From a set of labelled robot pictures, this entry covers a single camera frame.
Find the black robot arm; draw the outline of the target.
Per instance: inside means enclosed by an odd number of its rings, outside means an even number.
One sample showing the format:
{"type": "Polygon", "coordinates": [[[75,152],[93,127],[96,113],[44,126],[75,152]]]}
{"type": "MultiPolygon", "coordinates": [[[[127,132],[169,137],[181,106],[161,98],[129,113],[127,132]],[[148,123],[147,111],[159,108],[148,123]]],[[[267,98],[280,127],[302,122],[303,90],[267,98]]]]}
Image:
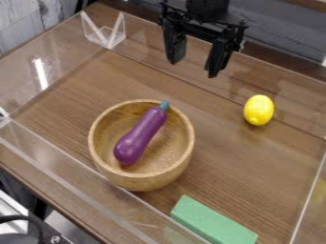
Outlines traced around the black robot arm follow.
{"type": "Polygon", "coordinates": [[[230,0],[160,0],[159,25],[167,60],[175,65],[185,56],[187,37],[211,44],[203,69],[214,78],[235,51],[243,49],[244,20],[228,20],[230,0]]]}

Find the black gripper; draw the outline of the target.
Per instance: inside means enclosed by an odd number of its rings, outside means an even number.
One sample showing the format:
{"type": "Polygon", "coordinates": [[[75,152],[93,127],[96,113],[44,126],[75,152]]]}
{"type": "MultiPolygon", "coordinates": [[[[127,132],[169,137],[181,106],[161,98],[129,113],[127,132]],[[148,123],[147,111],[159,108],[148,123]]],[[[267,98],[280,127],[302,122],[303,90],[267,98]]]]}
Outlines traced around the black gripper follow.
{"type": "Polygon", "coordinates": [[[160,0],[159,25],[163,30],[165,56],[175,65],[185,55],[187,39],[191,35],[212,42],[203,69],[214,78],[231,58],[234,42],[243,40],[247,23],[230,14],[231,0],[160,0]]]}

